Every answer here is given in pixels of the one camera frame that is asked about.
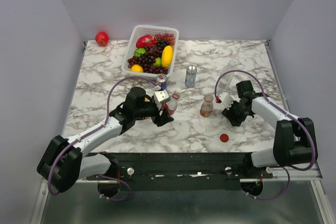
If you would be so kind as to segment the red label clear bottle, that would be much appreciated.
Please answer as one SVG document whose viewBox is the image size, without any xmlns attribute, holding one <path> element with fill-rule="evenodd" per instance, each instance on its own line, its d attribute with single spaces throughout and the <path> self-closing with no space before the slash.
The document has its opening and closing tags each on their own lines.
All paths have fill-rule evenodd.
<svg viewBox="0 0 336 224">
<path fill-rule="evenodd" d="M 166 103 L 169 115 L 173 115 L 174 112 L 176 111 L 179 98 L 180 94 L 176 91 L 170 95 L 170 101 Z"/>
</svg>

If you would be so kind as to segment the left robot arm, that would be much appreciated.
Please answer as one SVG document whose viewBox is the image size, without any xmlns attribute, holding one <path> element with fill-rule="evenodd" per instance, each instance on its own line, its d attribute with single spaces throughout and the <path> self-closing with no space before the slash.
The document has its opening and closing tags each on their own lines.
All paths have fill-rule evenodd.
<svg viewBox="0 0 336 224">
<path fill-rule="evenodd" d="M 128 131 L 137 120 L 151 118 L 158 127 L 172 122 L 173 118 L 164 107 L 170 99 L 163 89 L 150 97 L 143 88 L 131 88 L 125 101 L 108 111 L 102 122 L 67 138 L 53 137 L 37 165 L 37 173 L 59 193 L 70 189 L 80 178 L 105 174 L 111 161 L 103 154 L 90 156 L 90 152 Z"/>
</svg>

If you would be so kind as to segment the clear water bottle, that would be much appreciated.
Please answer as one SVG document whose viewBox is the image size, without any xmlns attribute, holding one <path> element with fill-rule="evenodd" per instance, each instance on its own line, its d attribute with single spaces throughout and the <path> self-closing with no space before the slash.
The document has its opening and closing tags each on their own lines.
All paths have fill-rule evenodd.
<svg viewBox="0 0 336 224">
<path fill-rule="evenodd" d="M 225 72 L 228 72 L 230 70 L 234 70 L 235 68 L 230 68 L 228 67 L 227 65 L 223 68 L 223 71 L 222 71 L 222 74 L 225 73 Z M 229 85 L 231 84 L 231 81 L 234 77 L 234 73 L 231 72 L 231 73 L 227 73 L 226 75 L 224 75 L 219 83 L 218 83 L 218 86 L 217 86 L 217 90 L 219 91 L 219 93 L 221 92 L 226 92 L 229 88 Z"/>
</svg>

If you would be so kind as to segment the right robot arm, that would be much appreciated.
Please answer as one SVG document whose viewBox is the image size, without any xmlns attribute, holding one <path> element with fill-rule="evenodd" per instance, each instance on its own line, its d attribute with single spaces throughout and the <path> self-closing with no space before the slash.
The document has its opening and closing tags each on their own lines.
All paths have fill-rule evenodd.
<svg viewBox="0 0 336 224">
<path fill-rule="evenodd" d="M 222 115 L 232 126 L 239 127 L 248 116 L 260 116 L 274 130 L 273 147 L 250 154 L 254 167 L 289 166 L 308 163 L 314 165 L 318 158 L 314 123 L 310 118 L 300 118 L 280 108 L 262 92 L 256 92 L 250 81 L 236 84 L 239 100 L 227 92 L 216 99 L 224 105 Z"/>
</svg>

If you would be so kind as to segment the brown juice bottle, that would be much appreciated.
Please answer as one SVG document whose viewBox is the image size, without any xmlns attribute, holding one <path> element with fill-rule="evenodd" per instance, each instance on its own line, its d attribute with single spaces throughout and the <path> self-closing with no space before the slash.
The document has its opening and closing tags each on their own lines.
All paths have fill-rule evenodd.
<svg viewBox="0 0 336 224">
<path fill-rule="evenodd" d="M 203 103 L 200 108 L 200 115 L 203 117 L 209 117 L 213 111 L 213 95 L 207 94 L 204 96 Z"/>
</svg>

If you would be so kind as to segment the clear bottle cap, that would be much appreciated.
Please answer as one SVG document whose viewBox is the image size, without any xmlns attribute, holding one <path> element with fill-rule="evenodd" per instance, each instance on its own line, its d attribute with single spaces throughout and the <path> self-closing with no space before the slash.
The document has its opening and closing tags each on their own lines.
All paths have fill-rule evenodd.
<svg viewBox="0 0 336 224">
<path fill-rule="evenodd" d="M 234 60 L 230 60 L 227 64 L 227 66 L 230 67 L 230 68 L 235 68 L 236 62 Z"/>
</svg>

